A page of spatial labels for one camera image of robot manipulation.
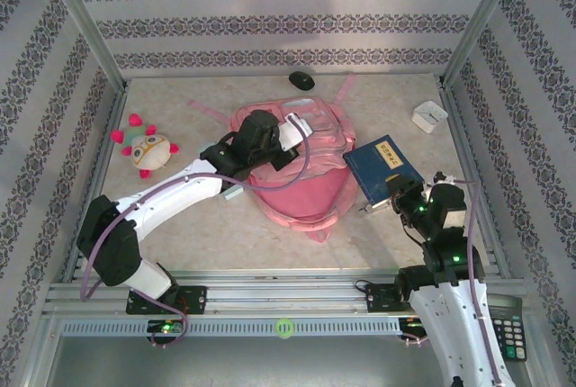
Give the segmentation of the blue hardcover book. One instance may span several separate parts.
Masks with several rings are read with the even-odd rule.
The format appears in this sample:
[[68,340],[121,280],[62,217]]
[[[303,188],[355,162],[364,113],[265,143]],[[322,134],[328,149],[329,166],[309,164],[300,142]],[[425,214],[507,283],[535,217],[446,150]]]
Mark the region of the blue hardcover book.
[[408,161],[390,135],[353,148],[343,155],[368,204],[377,208],[391,198],[388,183],[396,176],[423,183],[424,179]]

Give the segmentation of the small grey clip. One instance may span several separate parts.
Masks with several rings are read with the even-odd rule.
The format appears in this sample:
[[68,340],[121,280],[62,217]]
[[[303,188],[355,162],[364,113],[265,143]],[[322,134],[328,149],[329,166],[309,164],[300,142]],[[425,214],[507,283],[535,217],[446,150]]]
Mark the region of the small grey clip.
[[368,215],[378,211],[385,210],[390,207],[388,201],[381,202],[377,205],[371,205],[370,203],[363,204],[361,207],[358,208],[358,213],[361,215]]

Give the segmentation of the pink backpack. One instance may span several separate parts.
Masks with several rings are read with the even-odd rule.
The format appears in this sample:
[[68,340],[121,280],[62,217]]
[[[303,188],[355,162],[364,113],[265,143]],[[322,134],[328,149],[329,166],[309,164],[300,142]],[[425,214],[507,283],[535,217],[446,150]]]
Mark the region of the pink backpack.
[[295,177],[305,160],[304,146],[297,148],[299,156],[282,170],[263,165],[253,170],[247,181],[263,187],[294,182],[278,192],[255,191],[256,202],[271,221],[304,232],[309,239],[323,243],[330,236],[331,227],[354,204],[358,190],[344,160],[344,155],[353,150],[356,143],[353,123],[342,107],[353,83],[354,76],[350,74],[331,102],[308,96],[252,103],[231,116],[194,100],[189,104],[226,124],[231,131],[237,131],[243,120],[256,110],[270,112],[280,123],[286,122],[288,114],[295,113],[311,126],[310,162],[300,179]]

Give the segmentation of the white square alarm clock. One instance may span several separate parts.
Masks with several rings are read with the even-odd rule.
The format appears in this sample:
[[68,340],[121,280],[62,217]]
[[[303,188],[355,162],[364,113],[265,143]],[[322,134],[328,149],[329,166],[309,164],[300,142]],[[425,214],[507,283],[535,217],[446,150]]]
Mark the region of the white square alarm clock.
[[431,134],[447,117],[448,113],[440,105],[425,101],[413,110],[411,121],[426,134]]

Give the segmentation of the black computer mouse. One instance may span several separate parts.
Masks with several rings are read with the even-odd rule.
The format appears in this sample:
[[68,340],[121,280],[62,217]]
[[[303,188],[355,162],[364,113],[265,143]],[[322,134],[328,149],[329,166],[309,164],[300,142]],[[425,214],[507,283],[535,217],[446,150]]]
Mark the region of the black computer mouse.
[[315,86],[313,77],[302,71],[294,71],[288,76],[289,82],[302,91],[310,91]]

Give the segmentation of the plush toy with pink spikes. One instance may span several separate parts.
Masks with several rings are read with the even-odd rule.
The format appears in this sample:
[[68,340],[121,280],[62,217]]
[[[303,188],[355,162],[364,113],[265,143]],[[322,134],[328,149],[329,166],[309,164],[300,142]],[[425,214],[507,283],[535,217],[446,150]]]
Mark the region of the plush toy with pink spikes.
[[127,127],[113,130],[110,138],[121,147],[121,154],[130,159],[140,179],[150,178],[180,151],[177,144],[158,132],[156,125],[145,123],[137,113],[129,116]]

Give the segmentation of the black desk calculator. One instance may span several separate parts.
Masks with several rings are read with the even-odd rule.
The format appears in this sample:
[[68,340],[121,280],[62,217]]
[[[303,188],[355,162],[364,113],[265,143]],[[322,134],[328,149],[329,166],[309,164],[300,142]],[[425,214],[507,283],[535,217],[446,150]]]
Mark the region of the black desk calculator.
[[492,326],[504,360],[524,363],[527,360],[527,340],[522,299],[489,293],[487,301]]

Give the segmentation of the left circuit board green light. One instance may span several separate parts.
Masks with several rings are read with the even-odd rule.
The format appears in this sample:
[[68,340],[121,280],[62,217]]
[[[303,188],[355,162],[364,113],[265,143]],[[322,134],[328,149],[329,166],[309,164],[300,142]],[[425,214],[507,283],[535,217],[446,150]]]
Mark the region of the left circuit board green light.
[[180,334],[185,325],[181,320],[173,319],[153,319],[148,322],[147,333],[148,334]]

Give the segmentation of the aluminium right side rail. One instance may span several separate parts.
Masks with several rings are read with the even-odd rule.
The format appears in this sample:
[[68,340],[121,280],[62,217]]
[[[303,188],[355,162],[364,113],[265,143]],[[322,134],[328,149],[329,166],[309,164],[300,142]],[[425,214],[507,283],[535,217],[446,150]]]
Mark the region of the aluminium right side rail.
[[473,226],[473,242],[478,248],[485,272],[489,277],[500,279],[514,279],[515,276],[509,268],[500,236],[491,209],[487,203],[482,187],[481,176],[474,160],[473,148],[466,135],[463,120],[457,110],[455,99],[448,87],[437,80],[439,96],[443,108],[448,113],[447,123],[454,141],[462,173],[468,184],[468,191],[472,201],[471,210],[475,211]]

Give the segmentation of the aluminium rail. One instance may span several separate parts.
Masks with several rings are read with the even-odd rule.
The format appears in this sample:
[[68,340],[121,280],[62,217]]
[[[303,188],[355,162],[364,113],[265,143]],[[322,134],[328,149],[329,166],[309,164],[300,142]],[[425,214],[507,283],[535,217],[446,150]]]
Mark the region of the aluminium rail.
[[478,248],[485,272],[489,277],[500,279],[514,279],[515,276],[509,268],[500,236],[491,209],[487,203],[482,187],[481,176],[474,160],[473,148],[466,135],[463,120],[457,110],[455,99],[448,87],[437,80],[439,96],[443,108],[448,113],[447,123],[454,141],[462,173],[468,184],[468,191],[472,201],[471,210],[475,211],[473,226],[473,242]]
[[[288,269],[175,271],[181,285],[207,288],[208,318],[304,317],[367,315],[364,295],[357,287],[368,281],[391,284],[390,269]],[[79,298],[80,282],[54,283],[41,308],[45,317],[125,317],[126,287],[100,286],[88,301]]]
[[82,209],[77,217],[76,225],[70,240],[69,251],[67,252],[67,256],[58,277],[59,283],[69,283],[74,279],[74,274],[77,269],[77,260],[80,257],[80,252],[77,248],[77,239],[82,224],[84,223],[90,202],[100,194],[104,186],[104,179],[114,146],[110,136],[112,130],[117,129],[120,124],[130,87],[131,81],[127,81],[121,92],[114,97],[113,104],[103,127],[103,132],[98,139],[94,162],[89,170],[85,182],[85,191],[81,204]]

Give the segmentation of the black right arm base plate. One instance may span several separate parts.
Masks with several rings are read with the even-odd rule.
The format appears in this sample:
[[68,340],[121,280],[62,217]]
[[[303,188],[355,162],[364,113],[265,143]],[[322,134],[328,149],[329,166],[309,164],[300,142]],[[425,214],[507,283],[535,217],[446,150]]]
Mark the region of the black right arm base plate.
[[406,305],[394,284],[369,283],[364,288],[369,313],[404,311]]

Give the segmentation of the aluminium left side rail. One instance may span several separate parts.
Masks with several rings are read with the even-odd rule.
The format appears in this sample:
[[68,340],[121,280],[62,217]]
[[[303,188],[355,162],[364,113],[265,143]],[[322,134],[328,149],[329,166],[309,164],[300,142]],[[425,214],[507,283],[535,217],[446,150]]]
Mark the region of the aluminium left side rail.
[[103,127],[103,132],[98,139],[94,162],[89,170],[85,182],[85,191],[81,204],[82,209],[77,217],[76,225],[70,240],[69,251],[67,252],[67,256],[58,277],[59,283],[69,283],[74,279],[74,274],[77,269],[77,260],[80,257],[80,252],[77,248],[77,239],[82,224],[84,223],[90,202],[100,194],[104,186],[104,179],[114,146],[110,136],[112,130],[117,129],[120,124],[130,87],[131,81],[127,81],[121,92],[114,97],[113,104]]

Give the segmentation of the aluminium front rail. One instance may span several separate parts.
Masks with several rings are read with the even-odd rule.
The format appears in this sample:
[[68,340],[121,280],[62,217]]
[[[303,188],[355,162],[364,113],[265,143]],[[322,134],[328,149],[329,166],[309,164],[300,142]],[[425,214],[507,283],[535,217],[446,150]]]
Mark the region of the aluminium front rail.
[[[181,285],[207,288],[208,318],[304,317],[367,315],[364,295],[357,287],[368,281],[391,284],[390,269],[288,269],[175,271]],[[79,298],[80,282],[54,283],[41,308],[45,317],[125,317],[126,287],[100,286],[88,301]]]

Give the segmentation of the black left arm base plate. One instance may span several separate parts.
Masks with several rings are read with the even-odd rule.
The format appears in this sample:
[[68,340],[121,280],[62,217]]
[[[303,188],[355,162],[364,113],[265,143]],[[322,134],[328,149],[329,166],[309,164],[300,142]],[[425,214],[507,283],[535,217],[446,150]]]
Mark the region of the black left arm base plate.
[[[207,291],[205,286],[174,285],[157,301],[184,315],[203,315]],[[158,306],[135,291],[129,292],[126,313],[129,315],[175,315],[172,310]]]

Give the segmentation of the aluminium right frame post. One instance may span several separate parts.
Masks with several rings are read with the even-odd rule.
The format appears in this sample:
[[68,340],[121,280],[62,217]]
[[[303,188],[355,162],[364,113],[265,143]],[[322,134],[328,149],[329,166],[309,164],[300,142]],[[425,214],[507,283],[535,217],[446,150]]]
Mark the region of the aluminium right frame post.
[[476,41],[489,22],[500,0],[481,0],[476,7],[469,23],[464,29],[463,36],[456,45],[449,59],[444,73],[439,78],[443,88],[451,86],[458,77],[466,59],[471,54]]

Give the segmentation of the aluminium frame post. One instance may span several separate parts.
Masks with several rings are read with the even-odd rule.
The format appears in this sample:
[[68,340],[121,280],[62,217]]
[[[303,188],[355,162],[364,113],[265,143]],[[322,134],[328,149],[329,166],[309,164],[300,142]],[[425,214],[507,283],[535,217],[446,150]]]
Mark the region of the aluminium frame post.
[[500,0],[481,0],[476,7],[469,23],[464,29],[463,36],[456,45],[449,59],[444,73],[439,78],[443,88],[451,86],[458,77],[466,59],[471,54],[476,41],[489,22]]
[[99,31],[93,16],[89,13],[84,0],[62,0],[72,16],[76,27],[85,37],[89,48],[111,82],[116,92],[123,91],[127,81],[122,75],[113,54],[109,50],[103,35]]

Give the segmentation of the aluminium left frame post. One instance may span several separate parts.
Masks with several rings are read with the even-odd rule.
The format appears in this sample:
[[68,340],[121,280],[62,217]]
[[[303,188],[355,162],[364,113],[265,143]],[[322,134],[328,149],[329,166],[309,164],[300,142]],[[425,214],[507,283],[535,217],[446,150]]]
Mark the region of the aluminium left frame post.
[[62,0],[72,16],[76,27],[85,37],[89,48],[111,82],[116,92],[123,91],[127,81],[122,75],[113,54],[109,50],[103,35],[99,31],[93,16],[89,13],[84,0]]

